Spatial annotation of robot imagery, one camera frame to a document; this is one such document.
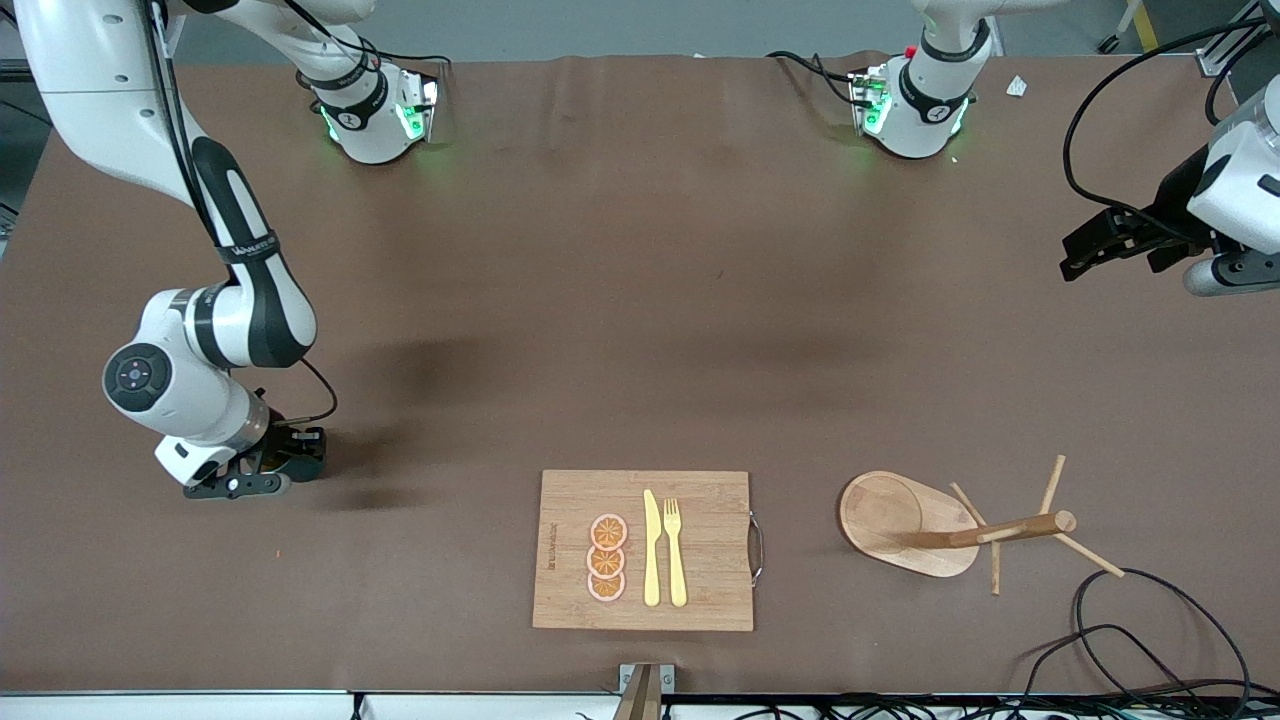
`yellow fork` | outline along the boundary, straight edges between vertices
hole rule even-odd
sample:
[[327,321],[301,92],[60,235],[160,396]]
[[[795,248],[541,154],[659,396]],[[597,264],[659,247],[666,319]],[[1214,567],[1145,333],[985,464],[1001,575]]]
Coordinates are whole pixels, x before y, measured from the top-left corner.
[[680,559],[680,502],[676,498],[662,501],[662,529],[671,538],[671,603],[684,607],[689,602],[689,588],[685,587],[685,562]]

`gray floor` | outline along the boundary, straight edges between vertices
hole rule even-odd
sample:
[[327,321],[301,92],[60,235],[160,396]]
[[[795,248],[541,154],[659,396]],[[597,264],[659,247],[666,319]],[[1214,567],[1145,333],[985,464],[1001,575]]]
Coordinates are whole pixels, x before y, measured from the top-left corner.
[[[1157,36],[1167,40],[1230,19],[1243,0],[1146,3]],[[1098,41],[1115,31],[1123,12],[1124,0],[1073,0],[1042,13],[1002,17],[998,27],[1009,55],[1083,55],[1094,53]],[[486,61],[695,53],[760,56],[771,50],[896,53],[918,41],[920,20],[906,0],[383,0],[358,29],[383,50]],[[0,58],[12,55],[15,45],[12,28],[0,20]],[[1117,51],[1140,50],[1130,28]],[[209,17],[189,19],[177,59],[195,64],[284,61],[256,37]],[[1242,95],[1249,95],[1276,72],[1280,41],[1271,41],[1240,64],[1233,81]],[[0,83],[0,100],[44,113],[29,85]],[[38,120],[0,104],[0,202],[20,210],[46,137],[47,128]]]

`wooden dowel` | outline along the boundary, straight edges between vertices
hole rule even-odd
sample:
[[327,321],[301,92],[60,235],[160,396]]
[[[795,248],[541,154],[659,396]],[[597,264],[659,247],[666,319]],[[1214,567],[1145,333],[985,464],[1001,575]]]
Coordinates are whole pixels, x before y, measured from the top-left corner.
[[975,544],[984,544],[998,539],[1009,541],[1038,538],[1059,533],[1069,533],[1074,529],[1075,515],[1071,515],[1066,510],[1060,510],[1057,512],[1024,518],[1021,520],[1012,520],[998,525],[987,525],[986,528],[975,528],[973,530],[938,534],[942,536],[942,547],[973,547]]
[[1000,543],[991,543],[991,594],[1000,594]]
[[1123,578],[1124,577],[1124,570],[1121,570],[1120,568],[1117,568],[1117,566],[1107,562],[1097,552],[1093,552],[1092,550],[1089,550],[1089,548],[1084,547],[1083,544],[1075,542],[1075,538],[1069,538],[1066,536],[1055,536],[1055,537],[1057,537],[1057,539],[1062,541],[1062,544],[1065,544],[1066,547],[1070,547],[1071,550],[1079,552],[1080,555],[1083,555],[1084,557],[1087,557],[1091,562],[1093,562],[1098,568],[1102,568],[1103,570],[1106,570],[1107,573],[1111,573],[1112,575],[1115,575],[1117,578]]
[[1057,492],[1057,480],[1062,477],[1062,465],[1065,464],[1065,455],[1059,455],[1057,460],[1053,461],[1053,471],[1050,473],[1048,487],[1044,488],[1044,500],[1041,501],[1041,515],[1048,512],[1048,509],[1053,505],[1053,493]]
[[960,498],[960,505],[964,505],[964,509],[973,515],[973,519],[978,521],[979,528],[987,527],[987,521],[982,519],[982,515],[978,514],[978,509],[973,506],[973,501],[970,501],[969,496],[960,489],[957,483],[951,483],[951,492],[956,493],[956,497]]

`cutting board handle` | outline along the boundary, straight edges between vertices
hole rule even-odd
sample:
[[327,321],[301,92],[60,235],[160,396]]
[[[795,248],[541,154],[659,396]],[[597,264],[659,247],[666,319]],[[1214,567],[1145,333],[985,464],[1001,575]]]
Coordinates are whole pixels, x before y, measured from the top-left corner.
[[[746,519],[751,523],[748,529],[755,534],[755,571],[751,573],[751,587],[754,588],[760,582],[760,573],[764,571],[764,530],[755,520],[755,510],[748,510]],[[746,547],[748,550],[751,547],[750,536],[748,536]]]

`yellow knife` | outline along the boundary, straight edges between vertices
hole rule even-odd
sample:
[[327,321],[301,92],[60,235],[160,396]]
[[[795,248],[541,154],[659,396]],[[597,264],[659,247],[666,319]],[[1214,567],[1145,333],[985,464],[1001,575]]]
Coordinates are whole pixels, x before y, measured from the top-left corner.
[[653,498],[653,491],[644,491],[644,603],[657,607],[662,601],[658,591],[658,538],[662,537],[662,515],[658,512],[658,501]]

